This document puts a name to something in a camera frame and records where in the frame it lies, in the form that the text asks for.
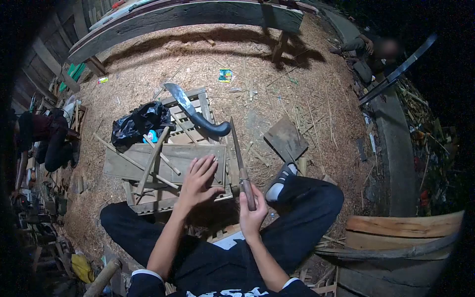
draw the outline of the white shirt cuff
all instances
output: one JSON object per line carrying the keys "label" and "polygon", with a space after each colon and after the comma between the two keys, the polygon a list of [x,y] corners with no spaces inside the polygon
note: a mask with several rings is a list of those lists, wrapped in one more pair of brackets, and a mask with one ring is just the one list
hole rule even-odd
{"label": "white shirt cuff", "polygon": [[151,270],[148,270],[148,269],[138,269],[134,272],[132,272],[132,277],[136,274],[140,274],[140,273],[145,273],[145,274],[150,274],[150,275],[153,275],[154,277],[157,277],[161,280],[161,282],[163,282],[163,279],[161,276],[158,275],[158,273],[154,272],[154,271],[151,271]]}
{"label": "white shirt cuff", "polygon": [[292,283],[294,280],[300,280],[300,279],[299,279],[299,278],[291,278],[291,279],[289,279],[289,280],[284,284],[284,286],[282,287],[282,290],[283,290],[286,286],[290,285],[290,283]]}

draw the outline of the blue plastic item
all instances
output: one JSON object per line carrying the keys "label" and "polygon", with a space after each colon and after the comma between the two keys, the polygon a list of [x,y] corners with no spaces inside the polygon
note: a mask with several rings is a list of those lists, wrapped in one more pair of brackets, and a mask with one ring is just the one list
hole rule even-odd
{"label": "blue plastic item", "polygon": [[[158,141],[157,133],[154,130],[150,130],[149,133],[147,134],[147,136],[153,143],[156,143]],[[143,141],[144,144],[148,143],[145,140],[145,138],[142,138],[142,141]]]}

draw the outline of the person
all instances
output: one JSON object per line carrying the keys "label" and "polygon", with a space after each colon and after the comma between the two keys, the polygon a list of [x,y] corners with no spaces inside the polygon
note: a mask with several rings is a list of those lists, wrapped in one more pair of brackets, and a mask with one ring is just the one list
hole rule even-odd
{"label": "person", "polygon": [[[223,249],[190,235],[182,235],[190,210],[223,188],[207,188],[218,166],[209,155],[195,158],[187,169],[180,196],[168,222],[151,224],[126,202],[101,211],[101,224],[113,241],[146,269],[132,273],[128,297],[165,296],[165,282],[177,292],[171,297],[318,296],[297,278],[299,264],[336,219],[343,193],[335,185],[297,176],[295,164],[286,163],[272,182],[266,198],[252,185],[256,211],[249,211],[246,195],[239,196],[239,224],[244,240]],[[268,213],[266,199],[291,207],[259,231]]]}
{"label": "person", "polygon": [[16,119],[13,117],[14,143],[16,144],[17,175],[12,197],[18,196],[28,164],[28,151],[34,142],[40,142],[36,161],[44,163],[45,169],[54,172],[71,161],[75,168],[79,161],[79,142],[65,142],[67,120],[61,109],[53,109],[51,115],[36,115],[28,111]]}
{"label": "person", "polygon": [[393,38],[381,38],[365,33],[342,45],[341,49],[330,49],[332,54],[341,55],[345,51],[356,51],[357,59],[349,59],[350,63],[358,60],[366,62],[373,73],[383,71],[385,65],[396,63],[396,59],[404,52],[403,47]]}

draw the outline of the black plastic bag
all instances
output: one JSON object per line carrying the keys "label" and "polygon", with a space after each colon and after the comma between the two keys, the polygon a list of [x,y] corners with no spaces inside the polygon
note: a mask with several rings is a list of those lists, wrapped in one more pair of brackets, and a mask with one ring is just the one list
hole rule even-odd
{"label": "black plastic bag", "polygon": [[141,105],[131,111],[131,114],[112,123],[112,144],[115,147],[131,147],[132,144],[142,142],[143,135],[148,134],[150,130],[157,131],[157,137],[160,137],[160,130],[169,123],[170,110],[161,102],[152,101]]}

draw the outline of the hand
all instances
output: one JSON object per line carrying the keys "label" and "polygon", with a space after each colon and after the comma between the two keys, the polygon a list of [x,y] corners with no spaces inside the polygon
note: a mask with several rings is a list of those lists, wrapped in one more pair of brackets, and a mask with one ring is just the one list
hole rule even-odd
{"label": "hand", "polygon": [[241,205],[239,224],[248,244],[260,240],[259,229],[261,228],[262,221],[264,221],[264,218],[269,212],[262,192],[259,191],[253,183],[251,184],[251,188],[254,193],[254,199],[256,200],[255,211],[250,211],[247,207],[246,194],[244,192],[239,193],[239,204]]}
{"label": "hand", "polygon": [[208,186],[213,181],[218,167],[218,162],[213,160],[214,155],[208,155],[191,161],[174,210],[187,215],[195,205],[225,192],[224,188]]}
{"label": "hand", "polygon": [[368,41],[368,43],[366,44],[366,51],[368,52],[368,54],[372,55],[373,52],[374,52],[374,44],[371,40]]}

